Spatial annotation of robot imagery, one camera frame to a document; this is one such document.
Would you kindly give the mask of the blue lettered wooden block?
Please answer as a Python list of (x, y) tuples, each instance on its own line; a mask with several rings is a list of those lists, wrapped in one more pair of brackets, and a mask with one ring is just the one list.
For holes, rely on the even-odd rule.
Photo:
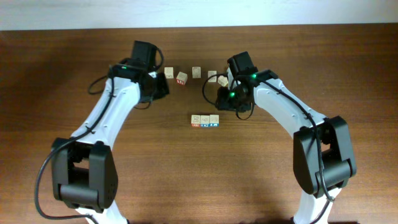
[(218, 114), (211, 114), (209, 118), (210, 127), (218, 127), (220, 125), (220, 117)]

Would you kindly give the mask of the blue edged wooden block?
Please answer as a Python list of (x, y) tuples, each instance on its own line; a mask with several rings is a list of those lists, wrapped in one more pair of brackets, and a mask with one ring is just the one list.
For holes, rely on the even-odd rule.
[(201, 115), (200, 116), (200, 126), (202, 128), (207, 128), (210, 125), (210, 116), (209, 115)]

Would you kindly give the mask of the green R wooden block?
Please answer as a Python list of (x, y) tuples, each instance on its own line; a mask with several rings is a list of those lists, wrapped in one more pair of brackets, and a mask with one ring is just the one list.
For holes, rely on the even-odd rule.
[(200, 127), (201, 126), (201, 116), (193, 114), (191, 116), (191, 126), (192, 127)]

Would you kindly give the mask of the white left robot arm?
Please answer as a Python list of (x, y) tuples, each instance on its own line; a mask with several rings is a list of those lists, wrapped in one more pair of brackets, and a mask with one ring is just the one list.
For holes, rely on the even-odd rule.
[(109, 67), (100, 99), (68, 138), (54, 140), (43, 165), (52, 169), (53, 196), (88, 223), (128, 223), (115, 197), (118, 173), (112, 149), (123, 123), (138, 104), (149, 107), (169, 94), (154, 44), (135, 41), (131, 56)]

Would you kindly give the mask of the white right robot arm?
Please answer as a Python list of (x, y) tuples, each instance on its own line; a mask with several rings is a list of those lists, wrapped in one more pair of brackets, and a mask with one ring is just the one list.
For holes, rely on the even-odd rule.
[(268, 112), (293, 139), (293, 170), (302, 189), (293, 223), (328, 223), (336, 196), (357, 172), (347, 122), (329, 118), (289, 91), (272, 70), (260, 71), (249, 54), (228, 59), (215, 107), (221, 111)]

